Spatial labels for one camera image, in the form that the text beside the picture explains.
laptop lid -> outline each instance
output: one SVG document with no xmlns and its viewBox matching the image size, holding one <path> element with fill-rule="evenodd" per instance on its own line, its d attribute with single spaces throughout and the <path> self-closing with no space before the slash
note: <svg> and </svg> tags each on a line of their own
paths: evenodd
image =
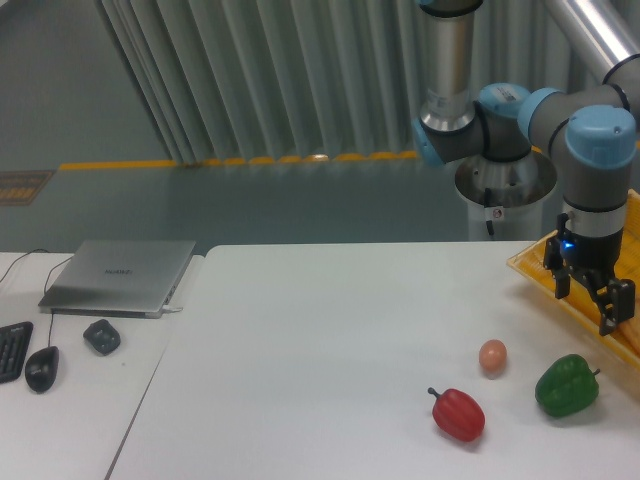
<svg viewBox="0 0 640 480">
<path fill-rule="evenodd" d="M 38 304 L 54 313 L 158 318 L 193 241 L 87 240 Z"/>
</svg>

black mouse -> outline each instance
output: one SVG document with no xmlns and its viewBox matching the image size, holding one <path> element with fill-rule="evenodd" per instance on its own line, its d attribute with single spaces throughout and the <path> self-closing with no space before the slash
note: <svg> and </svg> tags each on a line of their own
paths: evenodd
<svg viewBox="0 0 640 480">
<path fill-rule="evenodd" d="M 43 348 L 29 357 L 24 367 L 24 376 L 31 390 L 43 393 L 51 388 L 56 381 L 59 359 L 58 347 Z"/>
</svg>

yellow tray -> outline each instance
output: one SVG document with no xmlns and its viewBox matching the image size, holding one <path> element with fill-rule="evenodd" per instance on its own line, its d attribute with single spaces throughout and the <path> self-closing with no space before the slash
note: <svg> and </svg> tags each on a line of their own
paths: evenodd
<svg viewBox="0 0 640 480">
<path fill-rule="evenodd" d="M 555 235 L 555 233 L 555 231 L 551 232 L 507 260 L 507 265 L 533 282 L 546 295 L 553 298 L 555 302 L 558 302 L 567 310 L 596 339 L 626 363 L 640 371 L 640 352 L 636 351 L 629 343 L 620 331 L 621 328 L 606 337 L 602 337 L 598 333 L 600 312 L 591 301 L 585 288 L 572 280 L 571 293 L 562 300 L 555 299 L 555 281 L 551 276 L 551 272 L 545 270 L 542 266 L 545 243 L 547 238 Z M 633 190 L 629 190 L 622 248 L 615 270 L 618 278 L 628 278 L 636 283 L 636 317 L 628 321 L 640 322 L 640 297 L 638 296 L 640 294 L 640 195 Z"/>
</svg>

black keyboard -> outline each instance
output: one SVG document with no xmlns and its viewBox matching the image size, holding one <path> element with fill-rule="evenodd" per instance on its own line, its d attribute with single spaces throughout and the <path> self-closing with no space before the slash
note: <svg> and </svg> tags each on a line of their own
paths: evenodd
<svg viewBox="0 0 640 480">
<path fill-rule="evenodd" d="M 32 331 L 31 322 L 0 328 L 0 383 L 11 382 L 22 373 Z"/>
</svg>

green bell pepper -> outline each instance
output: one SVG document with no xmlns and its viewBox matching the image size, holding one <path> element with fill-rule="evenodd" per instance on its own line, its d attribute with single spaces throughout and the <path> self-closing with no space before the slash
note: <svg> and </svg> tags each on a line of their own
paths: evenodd
<svg viewBox="0 0 640 480">
<path fill-rule="evenodd" d="M 593 403 L 600 387 L 587 361 L 570 354 L 554 362 L 536 385 L 536 400 L 552 417 L 579 412 Z"/>
</svg>

